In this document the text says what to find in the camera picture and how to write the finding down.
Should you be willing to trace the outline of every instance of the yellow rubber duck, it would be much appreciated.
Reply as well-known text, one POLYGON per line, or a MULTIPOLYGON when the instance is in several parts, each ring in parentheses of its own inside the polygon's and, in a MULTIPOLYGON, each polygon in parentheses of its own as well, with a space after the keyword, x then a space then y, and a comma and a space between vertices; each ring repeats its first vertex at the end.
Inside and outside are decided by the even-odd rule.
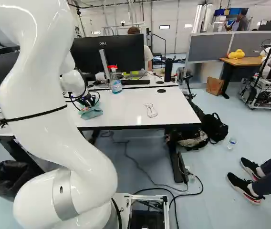
POLYGON ((229 59, 241 59, 245 56, 242 49, 237 49, 235 52, 230 52, 228 55, 229 59))

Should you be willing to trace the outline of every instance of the gray partition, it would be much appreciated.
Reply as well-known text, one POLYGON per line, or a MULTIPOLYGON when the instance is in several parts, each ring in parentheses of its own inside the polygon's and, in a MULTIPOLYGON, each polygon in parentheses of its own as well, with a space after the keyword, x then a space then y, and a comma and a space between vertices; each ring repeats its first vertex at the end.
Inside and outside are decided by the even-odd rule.
POLYGON ((230 52, 242 49, 246 57, 257 57, 260 54, 253 50, 261 50, 261 43, 266 39, 271 39, 271 33, 235 33, 230 52))
POLYGON ((214 61, 227 56, 232 34, 191 36, 188 61, 214 61))

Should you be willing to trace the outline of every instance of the black cable tie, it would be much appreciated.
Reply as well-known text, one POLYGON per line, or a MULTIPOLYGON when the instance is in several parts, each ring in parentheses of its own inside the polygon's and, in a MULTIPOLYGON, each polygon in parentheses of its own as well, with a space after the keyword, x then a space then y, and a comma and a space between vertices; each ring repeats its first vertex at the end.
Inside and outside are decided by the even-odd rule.
POLYGON ((41 113, 37 113, 37 114, 32 114, 32 115, 27 115, 27 116, 23 116, 23 117, 19 117, 19 118, 11 118, 11 119, 2 119, 1 120, 1 123, 2 123, 2 128, 8 123, 8 122, 16 122, 16 121, 21 121, 21 120, 25 120, 25 119, 30 119, 30 118, 36 118, 36 117, 39 117, 39 116, 43 116, 43 115, 47 115, 47 114, 50 114, 50 113, 54 113, 56 111, 60 111, 64 108, 66 108, 68 105, 64 105, 64 106, 61 106, 61 107, 58 107, 58 108, 55 108, 53 110, 50 110, 50 111, 45 111, 45 112, 41 112, 41 113))

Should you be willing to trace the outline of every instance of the desk leg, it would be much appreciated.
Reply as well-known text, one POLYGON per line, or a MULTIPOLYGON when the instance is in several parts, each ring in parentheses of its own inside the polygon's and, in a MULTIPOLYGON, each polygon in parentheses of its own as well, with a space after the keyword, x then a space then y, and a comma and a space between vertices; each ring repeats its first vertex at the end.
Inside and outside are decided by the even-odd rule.
POLYGON ((223 71, 222 71, 222 76, 221 79, 224 80, 224 85, 222 87, 222 93, 221 95, 225 98, 225 99, 230 99, 230 97, 226 94, 226 90, 228 87, 228 84, 231 80, 231 77, 233 75, 235 67, 231 64, 228 63, 224 63, 224 67, 223 67, 223 71))
POLYGON ((172 169, 174 174, 174 181, 176 183, 182 183, 183 177, 179 169, 179 158, 176 151, 176 143, 175 142, 168 142, 167 143, 168 149, 169 149, 169 158, 172 163, 172 169))
POLYGON ((0 143, 16 161, 27 163, 37 176, 44 173, 44 171, 39 167, 39 165, 36 164, 31 156, 29 156, 27 152, 25 152, 14 140, 2 140, 0 143))
MULTIPOLYGON (((82 134, 82 136, 84 137, 83 131, 80 129, 78 129, 78 130, 82 134)), ((93 130, 92 137, 88 140, 88 142, 90 142, 92 145, 94 145, 100 132, 101 132, 100 130, 93 130)))

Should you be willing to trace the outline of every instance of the green cloth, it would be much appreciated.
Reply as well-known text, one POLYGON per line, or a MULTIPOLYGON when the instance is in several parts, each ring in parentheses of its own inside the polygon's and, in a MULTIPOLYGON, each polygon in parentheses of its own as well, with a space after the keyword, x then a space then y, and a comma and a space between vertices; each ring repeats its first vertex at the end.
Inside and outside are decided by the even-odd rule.
POLYGON ((85 110, 81 109, 81 111, 79 111, 78 113, 81 115, 81 118, 85 120, 100 116, 103 114, 103 110, 99 107, 99 104, 100 103, 98 102, 95 106, 91 108, 85 110))

